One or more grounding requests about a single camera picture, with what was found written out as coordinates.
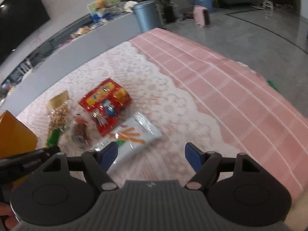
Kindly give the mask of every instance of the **black screen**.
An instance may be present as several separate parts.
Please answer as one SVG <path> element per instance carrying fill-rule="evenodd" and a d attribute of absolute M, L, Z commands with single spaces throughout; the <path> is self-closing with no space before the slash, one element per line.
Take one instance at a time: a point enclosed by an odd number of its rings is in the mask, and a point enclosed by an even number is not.
<path fill-rule="evenodd" d="M 50 18 L 41 0 L 5 0 L 0 7 L 0 65 Z"/>

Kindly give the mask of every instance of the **gray counter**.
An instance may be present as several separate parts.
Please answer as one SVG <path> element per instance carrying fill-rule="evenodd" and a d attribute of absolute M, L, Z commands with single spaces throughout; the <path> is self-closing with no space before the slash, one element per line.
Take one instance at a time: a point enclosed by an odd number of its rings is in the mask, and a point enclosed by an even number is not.
<path fill-rule="evenodd" d="M 53 53 L 5 99 L 0 113 L 17 116 L 40 94 L 85 62 L 141 33 L 134 14 L 124 15 L 80 36 Z"/>

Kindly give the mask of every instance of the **red snack bag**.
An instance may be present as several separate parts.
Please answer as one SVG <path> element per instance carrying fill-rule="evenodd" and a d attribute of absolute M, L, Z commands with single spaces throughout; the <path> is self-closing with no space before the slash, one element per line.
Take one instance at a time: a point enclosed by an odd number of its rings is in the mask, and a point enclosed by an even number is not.
<path fill-rule="evenodd" d="M 79 105 L 92 114 L 99 133 L 104 136 L 117 124 L 120 108 L 130 102 L 126 90 L 108 78 L 86 94 Z"/>

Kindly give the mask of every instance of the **black floor stripe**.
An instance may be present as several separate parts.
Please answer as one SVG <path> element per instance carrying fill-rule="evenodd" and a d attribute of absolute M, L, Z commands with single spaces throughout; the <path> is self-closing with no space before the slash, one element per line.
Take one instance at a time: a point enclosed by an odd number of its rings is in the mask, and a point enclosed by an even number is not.
<path fill-rule="evenodd" d="M 265 30 L 267 30 L 268 32 L 271 32 L 271 33 L 275 34 L 276 36 L 279 36 L 280 38 L 282 38 L 282 39 L 288 41 L 289 43 L 293 44 L 295 47 L 299 48 L 301 51 L 303 51 L 304 53 L 306 53 L 306 54 L 308 55 L 308 52 L 307 52 L 306 50 L 302 49 L 300 46 L 296 45 L 294 42 L 288 40 L 287 38 L 285 38 L 285 37 L 283 37 L 283 36 L 281 36 L 281 35 L 279 35 L 279 34 L 273 32 L 273 31 L 271 31 L 271 30 L 269 30 L 269 29 L 267 29 L 267 28 L 265 28 L 265 27 L 262 27 L 262 26 L 260 26 L 260 25 L 258 25 L 258 24 L 256 24 L 256 23 L 253 23 L 253 22 L 247 21 L 247 20 L 245 20 L 245 19 L 241 19 L 241 18 L 238 18 L 238 17 L 233 16 L 234 14 L 238 14 L 238 13 L 251 12 L 251 11 L 258 11 L 258 10 L 259 10 L 259 9 L 245 10 L 245 11 L 233 12 L 233 13 L 229 13 L 229 14 L 225 14 L 225 15 L 226 15 L 226 16 L 229 16 L 229 17 L 233 17 L 233 18 L 239 19 L 239 20 L 242 20 L 242 21 L 247 22 L 247 23 L 250 23 L 250 24 L 253 24 L 253 25 L 258 26 L 258 27 L 260 27 L 260 28 L 262 28 L 262 29 L 265 29 Z"/>

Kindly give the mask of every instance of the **yellow plush toy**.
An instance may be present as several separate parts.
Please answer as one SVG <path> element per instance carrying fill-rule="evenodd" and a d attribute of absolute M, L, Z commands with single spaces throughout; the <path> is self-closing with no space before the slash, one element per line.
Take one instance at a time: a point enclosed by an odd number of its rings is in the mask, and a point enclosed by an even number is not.
<path fill-rule="evenodd" d="M 98 11 L 98 12 L 103 11 L 105 9 L 106 3 L 107 3 L 106 0 L 97 0 L 95 10 Z"/>

